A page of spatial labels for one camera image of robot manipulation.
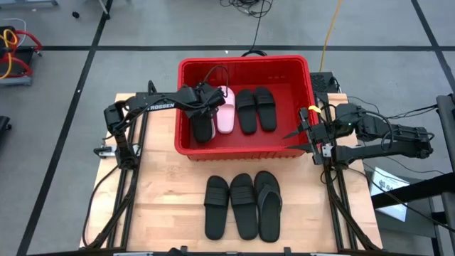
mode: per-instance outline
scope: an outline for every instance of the yellow cable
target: yellow cable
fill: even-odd
[[[322,67],[324,65],[324,58],[326,57],[326,47],[327,47],[328,38],[330,38],[330,34],[332,33],[333,25],[335,25],[336,15],[338,14],[338,11],[340,10],[341,3],[343,3],[343,0],[338,0],[335,13],[333,14],[333,17],[332,17],[332,22],[330,23],[330,28],[328,28],[326,40],[324,41],[324,47],[322,48],[322,57],[321,57],[321,65],[319,66],[319,72],[322,71]]]
[[[13,35],[13,38],[14,38],[13,42],[8,41],[8,33]],[[9,46],[8,43],[10,43],[11,45],[17,44],[16,34],[9,29],[5,29],[3,31],[3,36],[0,36],[0,38],[3,39],[3,41],[5,42],[5,48],[8,48],[8,46]],[[7,54],[8,54],[8,70],[6,71],[6,73],[4,75],[2,75],[0,77],[0,80],[6,78],[9,75],[9,73],[11,72],[11,69],[13,67],[13,58],[11,57],[11,53],[7,53]]]
[[[318,108],[318,107],[315,106],[315,105],[309,106],[309,107],[308,107],[308,110],[313,110],[313,111],[315,111],[315,112],[317,112],[317,113],[319,113],[319,114],[322,112],[321,109]]]

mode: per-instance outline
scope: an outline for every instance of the black cable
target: black cable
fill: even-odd
[[[359,97],[355,97],[355,96],[348,96],[348,99],[349,99],[349,98],[353,98],[353,99],[360,100],[361,102],[363,102],[363,103],[365,103],[365,104],[367,104],[367,105],[370,105],[370,106],[375,107],[375,109],[376,109],[376,110],[378,111],[378,113],[380,114],[380,112],[379,112],[379,107],[376,106],[376,105],[374,105],[373,103],[366,102],[365,100],[362,100],[362,99],[360,99]]]
[[[368,168],[372,169],[373,171],[376,171],[373,167],[371,167],[370,165],[368,165],[367,163],[363,162],[363,165],[367,166]],[[385,178],[389,178],[389,179],[392,179],[394,181],[398,181],[398,182],[403,182],[402,180],[398,179],[398,178],[393,178],[391,176],[387,176],[385,174],[382,174],[380,172],[378,172],[378,174],[380,174],[382,177],[385,177]]]
[[[262,1],[262,6],[261,6],[261,13],[262,13],[262,10],[264,9],[264,3],[265,3],[265,1],[263,0],[263,1]],[[257,21],[255,40],[253,41],[253,45],[251,46],[250,51],[252,51],[253,48],[254,48],[255,45],[256,45],[257,32],[259,32],[259,25],[261,24],[261,18],[262,18],[262,16],[259,16],[259,20]]]
[[[204,77],[204,80],[202,80],[202,83],[207,82],[207,79],[210,76],[210,74],[217,68],[221,68],[221,69],[223,69],[226,72],[226,95],[224,95],[224,93],[223,93],[223,97],[227,98],[228,95],[229,95],[229,90],[228,90],[229,89],[229,70],[227,68],[225,68],[225,67],[223,67],[221,65],[216,65],[215,67],[211,68],[208,71],[207,75],[205,75],[205,77]]]
[[[439,174],[442,174],[444,175],[444,173],[442,171],[438,171],[438,170],[431,170],[431,171],[415,171],[411,168],[408,168],[406,167],[404,164],[400,163],[399,161],[393,159],[392,157],[388,157],[388,156],[383,156],[385,157],[386,159],[389,159],[389,160],[392,160],[394,161],[395,163],[399,164],[400,166],[403,166],[403,168],[407,169],[408,171],[412,171],[412,172],[415,172],[416,174],[429,174],[429,173],[432,173],[432,172],[437,172]]]
[[[338,80],[335,78],[335,77],[332,77],[329,82],[332,84],[335,84],[336,85],[336,90],[341,93],[341,90],[340,90],[340,83],[338,82]]]
[[[384,142],[385,142],[385,137],[390,133],[390,131],[388,131],[386,134],[384,134],[384,136],[382,136],[382,139],[381,139],[381,149],[384,150]],[[430,138],[428,139],[429,141],[431,141],[433,138],[434,138],[434,133],[432,132],[422,132],[420,134],[425,134],[425,135],[429,135]]]
[[[412,210],[413,212],[417,213],[418,215],[422,216],[423,218],[426,218],[427,220],[433,222],[434,224],[439,225],[439,226],[441,226],[442,228],[445,228],[445,229],[447,229],[448,231],[454,232],[454,233],[455,233],[455,229],[450,228],[449,226],[447,226],[447,225],[445,225],[445,224],[443,224],[443,223],[440,223],[439,221],[437,221],[437,220],[435,220],[435,219],[432,219],[432,218],[430,218],[430,217],[427,217],[425,214],[419,212],[418,210],[414,209],[413,207],[408,206],[405,202],[401,201],[401,200],[398,199],[396,196],[394,196],[394,195],[392,195],[391,193],[389,193],[389,192],[383,190],[383,189],[382,189],[379,185],[377,185],[370,177],[368,177],[368,175],[364,174],[362,171],[358,171],[358,170],[355,170],[355,169],[352,169],[352,168],[348,168],[348,169],[350,169],[351,171],[355,171],[355,172],[357,172],[357,173],[362,174],[362,175],[367,179],[368,182],[370,182],[371,184],[373,184],[374,186],[376,186],[377,188],[379,188],[384,194],[386,194],[387,196],[391,197],[391,199],[397,201],[397,203],[402,204],[404,207],[406,207],[406,208]]]
[[[334,109],[336,110],[336,106],[333,105],[333,104],[330,104],[330,103],[328,103],[328,104],[322,106],[322,107],[320,108],[320,110],[324,110],[327,106],[332,107],[332,108],[334,108]]]
[[[110,139],[110,138],[112,138],[113,136],[114,136],[114,135],[112,135],[112,134],[111,134],[111,135],[109,135],[108,137],[105,137],[105,138],[101,138],[101,139],[102,139],[102,140],[107,140],[107,139]]]
[[[333,122],[336,122],[337,120],[339,120],[340,118],[344,117],[344,116],[347,116],[349,114],[360,114],[360,113],[369,113],[369,114],[373,114],[375,116],[378,116],[380,117],[381,119],[383,119],[386,123],[387,123],[387,126],[389,127],[389,131],[384,135],[384,137],[382,138],[382,142],[381,142],[381,149],[386,151],[384,148],[383,148],[383,141],[385,140],[385,137],[390,134],[390,143],[389,143],[389,149],[392,148],[392,144],[393,144],[393,140],[394,140],[394,135],[393,135],[393,128],[392,128],[392,124],[390,124],[390,121],[387,117],[383,116],[382,114],[379,114],[379,113],[376,113],[376,112],[373,112],[373,111],[370,111],[370,110],[359,110],[357,112],[350,112],[350,113],[346,113],[346,114],[342,114],[341,116],[339,117],[336,117],[335,120]]]
[[[322,184],[327,184],[325,181],[322,180],[322,176],[325,174],[325,172],[326,172],[326,170],[322,171],[321,175],[319,176],[319,180],[322,182]],[[335,172],[335,176],[332,177],[331,183],[333,183],[336,180],[336,178],[338,178],[338,172],[337,171]]]
[[[87,240],[85,239],[85,230],[87,229],[87,223],[88,223],[88,218],[90,217],[90,211],[92,210],[92,202],[93,202],[93,197],[95,196],[98,188],[100,187],[101,183],[105,181],[109,176],[111,176],[115,170],[117,170],[118,166],[115,166],[111,171],[109,171],[102,179],[98,182],[98,184],[95,186],[93,189],[92,195],[90,196],[90,200],[88,201],[88,209],[87,209],[87,214],[85,215],[85,221],[84,221],[84,228],[82,229],[82,242],[84,243],[84,246],[87,247],[88,243]]]
[[[394,161],[395,163],[399,164],[400,166],[402,166],[403,168],[407,169],[408,171],[412,171],[412,172],[415,172],[416,174],[429,174],[429,173],[432,173],[432,172],[437,172],[439,174],[442,174],[444,175],[443,172],[441,171],[438,171],[438,170],[430,170],[430,171],[416,171],[416,170],[413,170],[407,166],[405,166],[404,164],[400,163],[398,160],[395,160],[393,159],[392,157],[390,156],[381,156],[381,157],[385,157],[386,159],[389,159],[389,160],[392,160]],[[365,163],[365,159],[363,160],[363,164],[365,164],[366,166],[368,166],[370,169],[374,170],[373,167],[369,166],[367,163]]]
[[[430,112],[434,109],[437,108],[437,105],[432,105],[432,106],[428,106],[428,107],[421,107],[419,109],[416,109],[416,110],[411,110],[411,111],[408,111],[408,112],[404,112],[404,113],[400,113],[400,114],[396,114],[394,116],[391,116],[391,117],[388,117],[389,119],[399,119],[399,118],[405,118],[405,117],[415,117],[417,115],[420,115],[420,114],[425,114],[427,112]],[[416,114],[412,114],[412,115],[409,115],[408,114],[411,114],[413,112],[418,112],[418,111],[422,111],[422,110],[427,110],[427,111],[423,111],[423,112],[420,112],[420,113],[416,113]]]
[[[322,114],[321,113],[318,113],[318,117],[324,124],[327,124],[327,121],[324,118],[322,118]]]
[[[149,95],[156,92],[156,87],[152,80],[149,80],[149,82],[147,83],[147,92],[149,93]]]
[[[265,10],[261,9],[261,11],[253,11],[252,8],[256,6],[259,1],[262,1],[262,3],[268,3],[268,8]],[[226,1],[220,0],[220,5],[222,7],[234,6],[239,12],[243,14],[247,14],[248,16],[254,18],[262,18],[269,13],[270,9],[272,8],[273,0],[228,0],[227,4],[223,4],[223,2]]]
[[[224,97],[224,94],[223,94],[223,91],[221,90],[221,88],[218,88],[216,90],[219,90],[221,91],[221,94],[223,95]],[[168,100],[168,101],[171,101],[171,102],[176,102],[180,105],[183,105],[185,107],[188,107],[188,108],[191,108],[191,109],[194,109],[194,110],[198,110],[198,109],[201,109],[201,108],[204,108],[204,107],[207,107],[207,104],[208,102],[212,99],[213,95],[215,95],[215,93],[213,93],[204,103],[201,103],[200,105],[196,105],[196,106],[193,106],[193,105],[189,105],[189,104],[186,104],[185,102],[181,102],[179,100],[175,100],[175,99],[171,99],[171,98],[168,98],[168,97],[162,97],[160,99],[157,99],[155,100],[154,102],[152,102],[151,104],[149,104],[149,106],[152,106],[154,105],[155,103],[157,103],[158,101],[160,100]],[[142,114],[145,113],[145,111],[147,111],[148,107],[145,107],[139,114],[137,114],[135,117],[133,117],[131,120],[127,120],[127,117],[125,116],[125,118],[119,123],[117,124],[117,127],[118,126],[122,126],[124,125],[125,122],[128,122],[128,124],[124,127],[124,129],[128,128],[131,126],[131,124],[133,123],[134,120],[136,120],[138,117],[140,117]]]
[[[265,2],[269,3],[269,5],[270,5],[269,8],[268,8],[266,11],[264,11],[264,3],[265,3]],[[254,49],[255,46],[256,46],[257,33],[259,32],[259,25],[261,24],[261,19],[262,19],[262,17],[264,17],[264,16],[270,11],[270,9],[271,9],[271,7],[272,7],[272,3],[273,3],[273,0],[272,0],[272,2],[269,2],[269,1],[267,1],[267,0],[262,0],[261,11],[259,12],[259,17],[256,17],[256,16],[253,15],[253,16],[256,17],[256,18],[259,18],[259,20],[257,21],[255,39],[253,40],[253,44],[252,44],[250,50],[247,51],[246,53],[243,53],[243,54],[242,54],[242,57],[245,57],[245,56],[247,56],[247,55],[249,55],[249,54],[252,54],[252,53],[257,54],[257,55],[260,55],[260,56],[267,56],[267,54],[266,54],[265,52],[263,52],[263,51],[261,51],[261,50],[253,50],[253,49]]]

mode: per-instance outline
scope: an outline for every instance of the slipper strap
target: slipper strap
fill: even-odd
[[[275,194],[279,198],[279,209],[278,211],[282,211],[282,206],[283,206],[283,200],[282,197],[279,195],[279,192],[271,187],[269,184],[264,184],[264,187],[262,188],[261,192],[259,192],[259,195],[257,197],[257,205],[259,206],[259,215],[262,213],[262,206],[264,206],[265,199],[267,199],[267,196],[273,196]]]
[[[250,106],[256,106],[255,99],[253,97],[238,97],[235,100],[235,104],[237,109],[240,109],[241,107],[250,107]]]
[[[208,187],[205,192],[204,206],[228,206],[229,194],[224,188]]]
[[[256,97],[256,104],[258,105],[274,105],[275,101],[271,95],[255,95]]]
[[[235,186],[230,189],[232,206],[256,203],[255,189],[252,186]]]

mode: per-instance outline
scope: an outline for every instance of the black flip-flop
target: black flip-flop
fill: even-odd
[[[257,237],[256,195],[248,174],[237,175],[230,183],[230,201],[239,235],[244,240]]]
[[[259,236],[265,242],[275,242],[279,238],[282,197],[275,176],[268,171],[260,171],[255,177],[257,209],[259,211]]]
[[[229,186],[219,176],[211,176],[205,190],[205,236],[211,240],[220,239],[228,216]]]
[[[251,90],[241,90],[235,96],[235,108],[239,117],[240,127],[243,133],[253,134],[256,132],[256,102]]]
[[[258,87],[255,90],[255,100],[262,129],[266,132],[273,132],[277,128],[273,94],[265,87]]]

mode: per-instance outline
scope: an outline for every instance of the red plastic bin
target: red plastic bin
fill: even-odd
[[[190,122],[184,112],[177,110],[175,147],[178,153],[191,160],[264,159],[301,156],[303,151],[286,149],[287,146],[305,144],[306,134],[289,139],[284,136],[299,125],[299,110],[314,105],[308,63],[300,55],[236,58],[189,58],[178,67],[178,89],[183,84],[194,87],[202,81],[215,65],[229,70],[229,86],[237,94],[243,89],[254,90],[265,86],[273,94],[277,112],[277,129],[264,132],[257,118],[257,131],[242,133],[235,116],[234,130],[230,134],[216,133],[208,143],[196,142]],[[225,85],[226,74],[218,68],[207,81],[211,86]],[[317,124],[318,117],[310,112],[310,123]]]

